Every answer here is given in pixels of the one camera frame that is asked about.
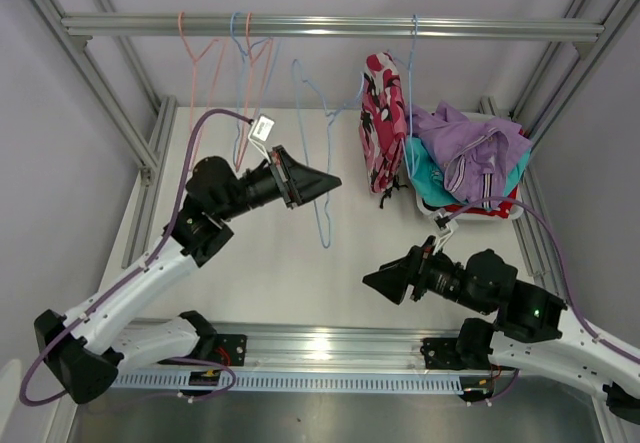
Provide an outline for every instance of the white table surface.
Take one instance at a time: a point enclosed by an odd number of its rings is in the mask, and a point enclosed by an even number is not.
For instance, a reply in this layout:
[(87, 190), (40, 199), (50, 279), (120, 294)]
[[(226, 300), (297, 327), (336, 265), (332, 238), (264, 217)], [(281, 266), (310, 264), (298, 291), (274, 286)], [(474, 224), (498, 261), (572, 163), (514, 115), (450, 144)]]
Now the white table surface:
[[(196, 109), (196, 118), (202, 112)], [(263, 112), (276, 120), (270, 146), (283, 144), (304, 163), (295, 110)], [(302, 114), (311, 166), (325, 171), (327, 121), (320, 110), (304, 110)], [(188, 119), (189, 109), (180, 108), (151, 241), (169, 220), (189, 134)], [(139, 316), (170, 319), (193, 309), (212, 321), (434, 330), (457, 329), (465, 318), (478, 316), (432, 293), (417, 303), (407, 297), (396, 306), (361, 283), (365, 274), (404, 256), (412, 245), (421, 244), (430, 234), (431, 224), (418, 212), (412, 188), (394, 192), (384, 210), (379, 209), (380, 195), (371, 195), (366, 185), (358, 120), (358, 111), (345, 111), (333, 127), (331, 172), (342, 179), (342, 186), (331, 192), (334, 235), (330, 249), (320, 244), (311, 204), (289, 210), (282, 201), (272, 202), (232, 220), (235, 236), (220, 253), (158, 297)], [(235, 135), (234, 120), (210, 118), (199, 157), (220, 155), (231, 161)], [(255, 167), (260, 160), (250, 146), (242, 171)], [(136, 185), (101, 289), (111, 286), (122, 271), (137, 194)], [(453, 260), (466, 263), (469, 256), (486, 248), (516, 266), (521, 280), (532, 281), (526, 274), (511, 222), (460, 222), (445, 252)]]

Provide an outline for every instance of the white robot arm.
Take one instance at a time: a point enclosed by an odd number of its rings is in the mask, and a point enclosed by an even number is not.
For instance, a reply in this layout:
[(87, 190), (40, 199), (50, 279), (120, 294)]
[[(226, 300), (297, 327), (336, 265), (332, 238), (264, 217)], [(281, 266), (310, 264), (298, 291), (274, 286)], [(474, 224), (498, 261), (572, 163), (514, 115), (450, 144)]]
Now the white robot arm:
[(187, 196), (175, 220), (111, 288), (64, 315), (47, 310), (35, 320), (44, 362), (76, 403), (104, 393), (120, 373), (173, 357), (210, 360), (220, 345), (218, 335), (195, 311), (150, 329), (125, 327), (229, 241), (233, 233), (227, 221), (278, 198), (296, 208), (341, 185), (339, 178), (297, 163), (281, 146), (264, 154), (267, 159), (240, 179), (222, 158), (200, 161), (186, 182)]
[[(413, 301), (432, 291), (484, 315), (496, 312), (493, 323), (465, 320), (453, 341), (423, 340), (427, 369), (527, 370), (606, 400), (616, 416), (640, 424), (640, 350), (580, 321), (559, 297), (518, 280), (517, 269), (492, 250), (471, 256), (465, 268), (440, 248), (442, 240), (431, 236), (406, 257), (363, 278), (363, 283), (396, 304), (413, 285)], [(491, 396), (480, 393), (462, 398)]]

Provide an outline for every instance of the clothing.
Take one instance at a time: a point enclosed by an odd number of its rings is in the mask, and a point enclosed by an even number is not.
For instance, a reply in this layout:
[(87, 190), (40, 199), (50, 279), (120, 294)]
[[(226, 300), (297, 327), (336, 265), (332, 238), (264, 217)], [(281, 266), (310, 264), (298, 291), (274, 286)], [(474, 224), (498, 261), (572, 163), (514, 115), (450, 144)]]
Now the clothing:
[[(411, 178), (411, 183), (413, 183), (414, 188), (425, 203), (432, 207), (461, 203), (444, 189), (444, 174), (427, 152), (420, 138), (414, 136), (410, 141), (407, 141), (406, 151), (409, 159), (413, 158), (413, 163), (416, 168), (416, 172), (413, 178)], [(504, 193), (500, 196), (508, 196), (513, 189), (518, 186), (518, 182), (520, 178), (522, 178), (522, 174), (529, 162), (530, 155), (531, 150), (527, 150), (513, 170), (509, 172)]]
[(397, 184), (407, 136), (400, 75), (387, 53), (367, 57), (360, 113), (360, 140), (364, 151), (369, 189), (382, 193)]
[[(504, 196), (507, 176), (531, 149), (520, 125), (502, 118), (472, 122), (445, 102), (433, 115), (415, 105), (411, 111), (413, 133), (443, 172), (445, 190), (458, 201)], [(499, 202), (483, 206), (497, 208)]]

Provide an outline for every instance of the white bracket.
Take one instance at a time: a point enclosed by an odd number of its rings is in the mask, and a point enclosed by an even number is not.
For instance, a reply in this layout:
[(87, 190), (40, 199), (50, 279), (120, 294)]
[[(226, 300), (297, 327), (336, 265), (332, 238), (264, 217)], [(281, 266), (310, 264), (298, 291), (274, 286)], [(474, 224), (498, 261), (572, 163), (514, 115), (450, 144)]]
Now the white bracket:
[(251, 130), (249, 131), (249, 141), (267, 159), (267, 161), (271, 161), (271, 157), (265, 147), (265, 143), (267, 142), (267, 138), (269, 138), (271, 128), (273, 128), (273, 125), (275, 124), (276, 122), (268, 116), (260, 115), (253, 125), (251, 125)]
[(433, 222), (436, 228), (436, 242), (433, 248), (433, 254), (442, 250), (445, 243), (449, 241), (449, 238), (453, 236), (453, 233), (458, 229), (458, 223), (455, 220), (449, 220), (444, 228), (438, 225), (437, 221), (446, 216), (446, 211), (440, 208), (438, 211), (434, 211), (429, 215), (429, 219)]

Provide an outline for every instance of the aluminum frame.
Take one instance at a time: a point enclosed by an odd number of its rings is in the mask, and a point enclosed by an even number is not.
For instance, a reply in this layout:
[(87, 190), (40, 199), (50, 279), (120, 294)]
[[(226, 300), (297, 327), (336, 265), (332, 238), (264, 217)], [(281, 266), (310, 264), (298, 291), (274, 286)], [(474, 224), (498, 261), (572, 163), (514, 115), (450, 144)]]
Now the aluminum frame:
[(605, 31), (591, 51), (573, 66), (558, 91), (552, 95), (541, 114), (530, 125), (530, 138), (533, 141), (532, 156), (535, 155), (544, 135), (573, 103), (576, 95), (593, 76), (630, 22), (638, 15), (639, 10), (640, 0), (616, 2), (604, 22)]
[[(185, 14), (187, 36), (228, 36), (231, 14)], [(417, 18), (418, 38), (543, 40), (595, 42), (604, 27), (598, 21), (566, 19)], [(75, 36), (178, 36), (172, 13), (70, 13), (62, 19)], [(251, 35), (277, 37), (412, 38), (412, 17), (293, 16), (255, 14)], [(241, 18), (234, 22), (244, 35)]]
[[(578, 18), (582, 14), (582, 10), (586, 6), (589, 0), (572, 0), (569, 8), (564, 14), (565, 18)], [(525, 109), (525, 106), (530, 101), (531, 95), (540, 87), (544, 76), (547, 74), (550, 66), (556, 61), (558, 51), (560, 50), (561, 43), (553, 42), (547, 45), (540, 61), (533, 70), (533, 73), (529, 77), (527, 84), (520, 93), (518, 101), (512, 111), (512, 118), (517, 120)]]
[(78, 44), (78, 40), (71, 36), (62, 25), (64, 10), (57, 0), (28, 0), (51, 35), (66, 53), (69, 60), (85, 80), (96, 100), (107, 117), (126, 141), (134, 160), (140, 169), (155, 173), (158, 159), (151, 151), (142, 132), (131, 122), (118, 97), (113, 92), (107, 79), (100, 71), (86, 45)]
[[(111, 0), (93, 0), (93, 3), (100, 11), (116, 11)], [(153, 89), (151, 79), (147, 75), (147, 72), (142, 65), (142, 61), (140, 60), (140, 57), (131, 44), (131, 41), (128, 38), (117, 36), (114, 37), (114, 42), (118, 47), (118, 50), (120, 50), (120, 53), (122, 54), (122, 57), (124, 58), (127, 66), (129, 67), (133, 78), (136, 80), (140, 91), (145, 95), (151, 111), (157, 115), (158, 111), (160, 110), (160, 97)]]
[(137, 260), (149, 246), (151, 226), (156, 213), (160, 184), (169, 151), (169, 143), (173, 131), (173, 124), (178, 109), (178, 101), (175, 96), (164, 97), (158, 112), (158, 119), (151, 134), (150, 145), (159, 158), (159, 167), (156, 177), (150, 184), (140, 181), (140, 189), (133, 213), (133, 220), (129, 229), (129, 236), (122, 259), (122, 268), (127, 268)]
[[(100, 72), (98, 66), (86, 51), (86, 38), (90, 36), (150, 36), (178, 35), (175, 15), (140, 14), (71, 14), (66, 15), (56, 0), (29, 0), (35, 11), (49, 28), (60, 47), (67, 54), (79, 74), (100, 103), (106, 115), (126, 140), (129, 149), (141, 169), (156, 173), (161, 168), (162, 157), (158, 157), (140, 131), (131, 123), (118, 98)], [(111, 9), (102, 0), (103, 9)], [(457, 38), (457, 39), (496, 39), (496, 40), (537, 40), (572, 43), (594, 43), (586, 57), (578, 62), (564, 81), (559, 92), (547, 106), (533, 126), (533, 139), (539, 145), (546, 131), (561, 117), (575, 94), (584, 85), (588, 76), (604, 59), (608, 49), (622, 34), (629, 20), (636, 14), (640, 0), (619, 0), (614, 10), (601, 22), (564, 18), (556, 20), (491, 20), (464, 18), (419, 18), (417, 37), (419, 38)], [(581, 8), (577, 4), (576, 14)], [(187, 15), (184, 19), (188, 35), (224, 35), (228, 34), (230, 15)], [(252, 19), (254, 36), (291, 36), (291, 37), (398, 37), (411, 38), (414, 32), (412, 18), (366, 18), (366, 17), (314, 17), (314, 16), (277, 16), (255, 15)], [(244, 34), (241, 23), (236, 24), (238, 35)], [(550, 46), (532, 75), (525, 89), (524, 102), (537, 87), (537, 80), (544, 76), (551, 65), (554, 50)], [(538, 210), (542, 205), (537, 198), (533, 176), (525, 177), (524, 199)], [(554, 273), (553, 258), (549, 255), (548, 242), (540, 228), (534, 222), (517, 220), (516, 233), (525, 260), (529, 268), (539, 276)], [(549, 284), (542, 281), (545, 287)], [(426, 336), (455, 336), (457, 332), (406, 331), (406, 330), (348, 330), (328, 328), (270, 327), (268, 325), (217, 325), (219, 331), (243, 332), (257, 344), (251, 353), (255, 357), (254, 365), (286, 367), (295, 366), (298, 370), (332, 371), (340, 367), (360, 371), (367, 367), (376, 373), (385, 371), (417, 371), (421, 355), (416, 354), (419, 340)], [(318, 342), (326, 347), (335, 358), (318, 360), (305, 358), (305, 355), (317, 353)], [(278, 360), (284, 354), (290, 363)]]

